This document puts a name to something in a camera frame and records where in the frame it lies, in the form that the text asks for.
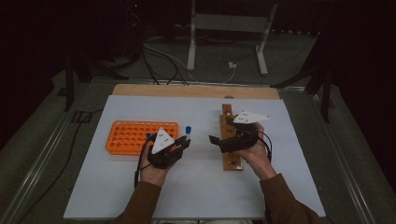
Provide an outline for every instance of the blue cap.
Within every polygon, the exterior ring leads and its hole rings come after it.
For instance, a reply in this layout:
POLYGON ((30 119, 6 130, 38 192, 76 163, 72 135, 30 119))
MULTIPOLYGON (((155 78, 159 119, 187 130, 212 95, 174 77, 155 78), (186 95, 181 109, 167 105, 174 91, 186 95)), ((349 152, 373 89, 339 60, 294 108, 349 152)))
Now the blue cap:
POLYGON ((191 133, 191 127, 190 126, 186 127, 186 133, 191 133))

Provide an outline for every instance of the white board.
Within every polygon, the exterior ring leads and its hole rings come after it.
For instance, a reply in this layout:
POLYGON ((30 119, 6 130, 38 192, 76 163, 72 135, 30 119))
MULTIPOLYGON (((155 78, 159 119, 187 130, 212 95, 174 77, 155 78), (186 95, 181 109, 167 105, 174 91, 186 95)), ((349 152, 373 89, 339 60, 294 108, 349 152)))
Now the white board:
POLYGON ((263 218, 259 179, 245 164, 242 172, 222 170, 219 147, 221 105, 233 113, 265 114, 262 121, 273 143, 273 165, 285 177, 297 200, 321 217, 325 212, 282 100, 209 99, 187 97, 109 96, 99 120, 64 218, 113 218, 134 191, 135 156, 110 155, 105 144, 114 120, 175 121, 179 133, 191 126, 191 144, 166 177, 154 218, 263 218))

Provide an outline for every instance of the brown sleeve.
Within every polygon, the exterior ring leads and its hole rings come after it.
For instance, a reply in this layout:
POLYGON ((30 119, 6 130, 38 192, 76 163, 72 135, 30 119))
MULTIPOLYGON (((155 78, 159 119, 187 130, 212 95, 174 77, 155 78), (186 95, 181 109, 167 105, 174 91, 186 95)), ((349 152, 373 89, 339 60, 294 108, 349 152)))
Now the brown sleeve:
POLYGON ((260 184, 274 224, 321 223, 318 214, 294 198, 282 174, 260 184))
POLYGON ((149 224, 160 197, 161 187, 140 181, 124 212, 111 224, 149 224))

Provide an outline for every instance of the person's right hand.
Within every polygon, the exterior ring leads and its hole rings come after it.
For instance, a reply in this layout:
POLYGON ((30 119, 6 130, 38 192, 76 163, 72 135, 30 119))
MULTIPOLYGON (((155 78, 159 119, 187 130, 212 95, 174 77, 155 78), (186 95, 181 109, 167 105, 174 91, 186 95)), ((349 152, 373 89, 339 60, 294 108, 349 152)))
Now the person's right hand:
MULTIPOLYGON (((259 137, 263 139, 264 128, 260 123, 255 123, 255 125, 259 130, 259 137)), ((260 180, 266 180, 276 175, 276 171, 268 159, 265 145, 261 141, 257 141, 251 148, 238 150, 233 153, 246 160, 260 180)))

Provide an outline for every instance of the table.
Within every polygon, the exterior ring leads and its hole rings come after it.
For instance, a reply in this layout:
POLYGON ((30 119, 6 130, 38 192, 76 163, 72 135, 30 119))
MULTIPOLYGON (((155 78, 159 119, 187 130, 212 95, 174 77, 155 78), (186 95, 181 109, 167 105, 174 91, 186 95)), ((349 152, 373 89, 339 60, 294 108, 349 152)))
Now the table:
POLYGON ((273 141, 274 167, 285 176, 295 197, 324 217, 288 112, 276 90, 120 84, 107 100, 64 218, 113 218, 123 211, 133 192, 137 157, 106 152, 109 128, 115 119, 153 120, 159 114, 158 120, 177 120, 179 131, 190 125, 192 132, 191 146, 169 173, 153 218, 263 218, 258 178, 247 166, 243 172, 224 172, 219 148, 208 142, 209 134, 219 135, 222 103, 232 104, 235 111, 248 107, 263 110, 265 105, 266 114, 272 116, 263 125, 273 141))
POLYGON ((257 61, 260 67, 260 73, 263 76, 267 75, 267 65, 265 64, 262 51, 264 49, 268 34, 270 33, 271 24, 276 12, 276 7, 277 4, 272 4, 269 14, 263 17, 202 14, 195 12, 195 0, 192 0, 191 35, 187 69, 189 71, 194 70, 196 50, 195 29, 242 31, 262 33, 262 42, 256 46, 255 50, 257 61))

